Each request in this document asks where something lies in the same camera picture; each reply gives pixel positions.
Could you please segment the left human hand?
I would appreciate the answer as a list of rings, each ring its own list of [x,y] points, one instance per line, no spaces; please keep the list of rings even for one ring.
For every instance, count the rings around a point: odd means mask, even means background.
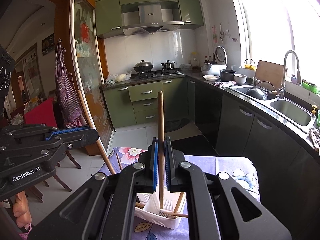
[[[32,218],[29,210],[28,200],[24,191],[16,194],[15,203],[12,209],[14,217],[16,218],[17,226],[19,228],[29,229]]]

